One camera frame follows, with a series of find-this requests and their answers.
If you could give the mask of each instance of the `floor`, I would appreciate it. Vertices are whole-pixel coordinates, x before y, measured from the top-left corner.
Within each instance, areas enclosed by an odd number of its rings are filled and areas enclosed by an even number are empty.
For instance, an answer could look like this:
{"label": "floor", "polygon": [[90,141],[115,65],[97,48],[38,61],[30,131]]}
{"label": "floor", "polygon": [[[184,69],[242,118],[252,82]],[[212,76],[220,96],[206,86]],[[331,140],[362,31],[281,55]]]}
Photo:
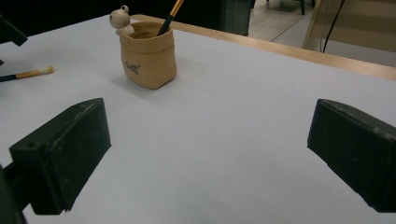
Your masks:
{"label": "floor", "polygon": [[298,21],[311,18],[313,8],[310,2],[305,0],[305,15],[302,15],[300,1],[256,0],[250,14],[249,36],[275,41]]}
{"label": "floor", "polygon": [[[305,15],[294,0],[256,0],[251,10],[249,36],[301,48],[313,8],[305,0]],[[329,41],[326,53],[396,67],[396,53]]]}

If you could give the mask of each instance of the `wooden table edge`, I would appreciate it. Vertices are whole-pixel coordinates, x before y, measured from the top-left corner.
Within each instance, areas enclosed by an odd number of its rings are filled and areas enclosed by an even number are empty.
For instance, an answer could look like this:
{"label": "wooden table edge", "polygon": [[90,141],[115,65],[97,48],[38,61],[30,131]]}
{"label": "wooden table edge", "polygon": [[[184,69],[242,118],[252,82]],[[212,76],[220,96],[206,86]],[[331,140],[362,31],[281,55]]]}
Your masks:
{"label": "wooden table edge", "polygon": [[[163,19],[150,17],[142,14],[133,15],[131,16],[131,18],[137,21],[156,21],[160,23],[164,21]],[[172,21],[171,27],[179,31],[212,37],[224,41],[233,42],[236,44],[253,47],[256,49],[267,50],[273,53],[290,56],[311,63],[320,63],[331,67],[342,68],[348,71],[357,72],[372,77],[381,77],[396,81],[395,67],[390,67],[377,63],[367,63],[359,60],[321,53],[309,49],[299,49],[292,46],[277,44],[248,36],[234,35],[222,31],[212,30],[205,27],[190,25],[177,21]]]}

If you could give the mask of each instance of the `printed logo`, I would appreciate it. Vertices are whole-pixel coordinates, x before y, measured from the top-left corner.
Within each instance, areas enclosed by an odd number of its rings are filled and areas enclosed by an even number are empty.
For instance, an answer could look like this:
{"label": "printed logo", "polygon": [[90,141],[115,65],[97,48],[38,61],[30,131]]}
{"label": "printed logo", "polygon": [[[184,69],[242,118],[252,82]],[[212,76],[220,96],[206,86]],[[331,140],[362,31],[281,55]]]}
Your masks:
{"label": "printed logo", "polygon": [[135,74],[139,74],[139,68],[140,65],[139,64],[129,64],[128,62],[124,62],[126,67],[129,68],[133,73]]}

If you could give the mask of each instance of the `pen holder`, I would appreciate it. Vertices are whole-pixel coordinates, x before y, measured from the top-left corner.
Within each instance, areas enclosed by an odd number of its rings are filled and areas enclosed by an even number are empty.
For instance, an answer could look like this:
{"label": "pen holder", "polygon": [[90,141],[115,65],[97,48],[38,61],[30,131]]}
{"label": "pen holder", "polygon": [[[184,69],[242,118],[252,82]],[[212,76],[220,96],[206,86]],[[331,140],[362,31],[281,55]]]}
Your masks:
{"label": "pen holder", "polygon": [[161,24],[131,23],[134,33],[120,34],[121,61],[125,75],[134,83],[152,90],[175,78],[177,73],[173,30],[159,35]]}

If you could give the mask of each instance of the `white tabletop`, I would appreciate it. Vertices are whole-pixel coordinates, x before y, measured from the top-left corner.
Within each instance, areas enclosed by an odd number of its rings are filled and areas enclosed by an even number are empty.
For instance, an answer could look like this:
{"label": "white tabletop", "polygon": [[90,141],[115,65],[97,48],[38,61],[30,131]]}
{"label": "white tabletop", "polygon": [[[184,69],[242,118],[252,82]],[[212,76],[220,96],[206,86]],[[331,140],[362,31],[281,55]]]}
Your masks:
{"label": "white tabletop", "polygon": [[127,79],[108,16],[0,45],[0,163],[67,107],[102,97],[112,148],[74,207],[40,223],[395,223],[306,147],[319,98],[396,125],[396,82],[175,31],[177,77]]}

